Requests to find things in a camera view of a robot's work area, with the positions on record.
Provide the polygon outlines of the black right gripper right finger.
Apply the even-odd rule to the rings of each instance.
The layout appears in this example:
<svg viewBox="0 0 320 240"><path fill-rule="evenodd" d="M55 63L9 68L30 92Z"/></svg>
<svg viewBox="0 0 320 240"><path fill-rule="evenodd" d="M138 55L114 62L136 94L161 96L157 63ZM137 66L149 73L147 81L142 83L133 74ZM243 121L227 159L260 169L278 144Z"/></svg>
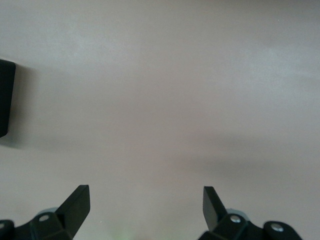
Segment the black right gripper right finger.
<svg viewBox="0 0 320 240"><path fill-rule="evenodd" d="M198 240L266 240L264 230L244 212L226 209L212 186L203 188L202 212L208 231Z"/></svg>

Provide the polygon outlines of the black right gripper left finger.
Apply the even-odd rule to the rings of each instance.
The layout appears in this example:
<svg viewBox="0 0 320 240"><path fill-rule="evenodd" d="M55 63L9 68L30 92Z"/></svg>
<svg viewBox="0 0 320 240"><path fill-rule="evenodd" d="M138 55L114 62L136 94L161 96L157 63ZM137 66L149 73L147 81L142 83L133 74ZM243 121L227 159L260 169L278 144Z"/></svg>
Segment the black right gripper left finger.
<svg viewBox="0 0 320 240"><path fill-rule="evenodd" d="M79 185L54 211L30 221L32 240L73 240L91 209L90 188Z"/></svg>

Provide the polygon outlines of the black plastic box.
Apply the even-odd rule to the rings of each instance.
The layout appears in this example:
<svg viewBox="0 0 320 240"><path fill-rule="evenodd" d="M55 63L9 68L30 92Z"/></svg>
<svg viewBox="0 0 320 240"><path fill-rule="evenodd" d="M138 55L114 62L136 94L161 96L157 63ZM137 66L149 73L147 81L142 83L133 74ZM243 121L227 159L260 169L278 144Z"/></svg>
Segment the black plastic box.
<svg viewBox="0 0 320 240"><path fill-rule="evenodd" d="M0 59L0 138L8 133L16 64Z"/></svg>

